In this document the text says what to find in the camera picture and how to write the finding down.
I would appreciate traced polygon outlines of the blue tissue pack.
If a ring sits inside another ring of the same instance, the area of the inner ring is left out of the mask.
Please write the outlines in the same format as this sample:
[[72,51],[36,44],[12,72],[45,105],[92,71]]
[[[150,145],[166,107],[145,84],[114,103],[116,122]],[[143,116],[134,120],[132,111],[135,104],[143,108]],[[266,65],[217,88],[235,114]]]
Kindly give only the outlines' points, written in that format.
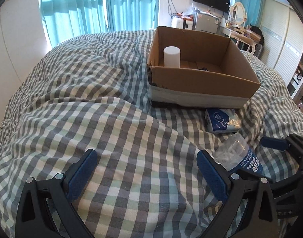
[[234,133],[241,128],[241,120],[233,109],[208,108],[205,123],[211,133]]

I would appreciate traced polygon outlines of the brown cardboard box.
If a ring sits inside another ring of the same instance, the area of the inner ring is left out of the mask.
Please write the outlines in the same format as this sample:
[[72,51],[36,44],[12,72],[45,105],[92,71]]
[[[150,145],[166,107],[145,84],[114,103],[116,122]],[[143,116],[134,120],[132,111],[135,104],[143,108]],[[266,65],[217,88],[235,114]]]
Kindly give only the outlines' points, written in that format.
[[[164,66],[164,48],[180,49],[180,67]],[[261,86],[236,44],[225,36],[159,26],[147,60],[153,106],[239,109]]]

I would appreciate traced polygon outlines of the silver mini fridge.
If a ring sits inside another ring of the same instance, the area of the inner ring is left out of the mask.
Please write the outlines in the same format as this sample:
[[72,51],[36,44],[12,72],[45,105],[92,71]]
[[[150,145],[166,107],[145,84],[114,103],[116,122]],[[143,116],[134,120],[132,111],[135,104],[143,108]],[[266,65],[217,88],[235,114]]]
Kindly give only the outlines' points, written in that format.
[[210,14],[197,12],[195,14],[194,29],[207,33],[216,34],[219,25],[219,20]]

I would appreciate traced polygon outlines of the white wardrobe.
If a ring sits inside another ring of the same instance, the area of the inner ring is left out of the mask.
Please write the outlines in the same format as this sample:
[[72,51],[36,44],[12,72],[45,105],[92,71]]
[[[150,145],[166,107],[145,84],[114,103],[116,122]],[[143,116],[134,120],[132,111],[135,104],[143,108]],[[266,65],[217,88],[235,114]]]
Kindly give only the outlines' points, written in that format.
[[265,0],[260,29],[264,37],[261,61],[281,75],[296,101],[302,88],[296,76],[303,54],[302,21],[290,6]]

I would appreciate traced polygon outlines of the white suitcase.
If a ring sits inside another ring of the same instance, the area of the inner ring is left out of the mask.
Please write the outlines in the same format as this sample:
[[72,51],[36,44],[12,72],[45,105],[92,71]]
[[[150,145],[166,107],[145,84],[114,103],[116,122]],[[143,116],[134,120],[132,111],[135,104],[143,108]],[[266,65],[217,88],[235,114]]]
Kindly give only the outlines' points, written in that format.
[[193,19],[190,17],[173,16],[171,27],[175,29],[193,30]]

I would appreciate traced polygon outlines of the left teal curtain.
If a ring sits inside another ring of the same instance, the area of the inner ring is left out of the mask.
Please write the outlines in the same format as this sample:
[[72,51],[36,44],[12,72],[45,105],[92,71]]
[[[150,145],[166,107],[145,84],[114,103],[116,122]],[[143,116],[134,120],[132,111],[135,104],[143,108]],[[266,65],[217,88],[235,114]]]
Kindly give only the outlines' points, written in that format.
[[75,36],[108,32],[105,0],[39,0],[52,47]]

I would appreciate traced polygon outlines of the checkered bed duvet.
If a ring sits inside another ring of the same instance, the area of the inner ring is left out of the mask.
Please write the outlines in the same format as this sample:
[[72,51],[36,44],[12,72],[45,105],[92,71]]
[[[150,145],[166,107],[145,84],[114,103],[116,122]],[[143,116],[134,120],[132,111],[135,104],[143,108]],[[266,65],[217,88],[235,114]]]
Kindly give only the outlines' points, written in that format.
[[53,48],[11,97],[0,127],[0,226],[15,235],[28,177],[52,178],[94,149],[98,165],[74,202],[95,237],[198,237],[218,202],[196,155],[227,135],[204,112],[152,107],[153,31],[82,35]]

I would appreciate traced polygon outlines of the white vanity table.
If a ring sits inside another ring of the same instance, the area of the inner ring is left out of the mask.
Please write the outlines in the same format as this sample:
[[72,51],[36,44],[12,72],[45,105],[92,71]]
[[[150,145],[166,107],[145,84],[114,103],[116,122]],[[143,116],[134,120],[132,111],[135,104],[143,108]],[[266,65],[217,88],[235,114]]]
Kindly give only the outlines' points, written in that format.
[[227,27],[220,27],[220,31],[227,35],[229,38],[233,38],[236,40],[236,46],[239,45],[240,42],[248,45],[247,51],[250,52],[251,54],[255,53],[255,48],[256,48],[256,42],[252,39],[249,38],[245,35],[242,35],[240,33],[237,33],[236,31],[233,31]]

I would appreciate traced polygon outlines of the middle teal curtain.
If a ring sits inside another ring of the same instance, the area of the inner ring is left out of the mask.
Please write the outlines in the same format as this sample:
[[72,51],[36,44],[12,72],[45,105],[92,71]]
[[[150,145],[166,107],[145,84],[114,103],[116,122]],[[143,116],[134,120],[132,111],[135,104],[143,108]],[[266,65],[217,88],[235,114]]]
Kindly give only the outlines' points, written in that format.
[[106,0],[109,31],[138,31],[157,27],[158,0]]

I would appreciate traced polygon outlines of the white cylindrical bottle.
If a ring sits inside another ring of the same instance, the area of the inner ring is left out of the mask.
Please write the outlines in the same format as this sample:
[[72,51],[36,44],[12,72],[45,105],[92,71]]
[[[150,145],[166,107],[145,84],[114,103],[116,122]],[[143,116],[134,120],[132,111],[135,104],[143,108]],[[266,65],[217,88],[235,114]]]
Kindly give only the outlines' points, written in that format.
[[163,50],[164,66],[170,68],[180,67],[180,49],[175,46],[168,46]]

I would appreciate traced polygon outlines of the clear plastic water bottle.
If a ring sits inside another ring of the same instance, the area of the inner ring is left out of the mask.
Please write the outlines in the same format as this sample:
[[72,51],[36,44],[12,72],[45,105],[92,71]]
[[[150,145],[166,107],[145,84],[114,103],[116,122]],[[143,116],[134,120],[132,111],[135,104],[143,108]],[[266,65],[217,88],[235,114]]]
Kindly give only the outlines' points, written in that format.
[[256,174],[263,172],[259,159],[239,133],[223,142],[214,152],[213,157],[230,173],[237,169],[245,169]]

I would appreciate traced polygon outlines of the oval vanity mirror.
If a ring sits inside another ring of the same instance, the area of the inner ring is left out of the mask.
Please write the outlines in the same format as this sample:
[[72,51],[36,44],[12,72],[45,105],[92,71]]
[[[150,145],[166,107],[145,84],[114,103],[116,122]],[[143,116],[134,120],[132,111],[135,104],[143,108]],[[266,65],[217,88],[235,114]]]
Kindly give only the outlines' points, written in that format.
[[244,26],[247,20],[247,13],[241,2],[235,2],[229,10],[229,21],[235,26]]

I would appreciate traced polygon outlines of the wooden chair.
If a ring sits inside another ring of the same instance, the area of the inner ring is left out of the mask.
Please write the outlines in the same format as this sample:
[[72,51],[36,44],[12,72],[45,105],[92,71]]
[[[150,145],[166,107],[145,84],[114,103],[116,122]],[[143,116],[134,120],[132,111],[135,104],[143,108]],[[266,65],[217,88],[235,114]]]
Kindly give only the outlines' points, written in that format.
[[240,29],[234,29],[234,32],[236,34],[233,34],[233,38],[236,39],[236,45],[239,47],[239,44],[246,44],[248,45],[247,51],[250,52],[251,54],[255,53],[255,48],[256,48],[256,42],[247,36],[244,35],[244,32],[241,31]]

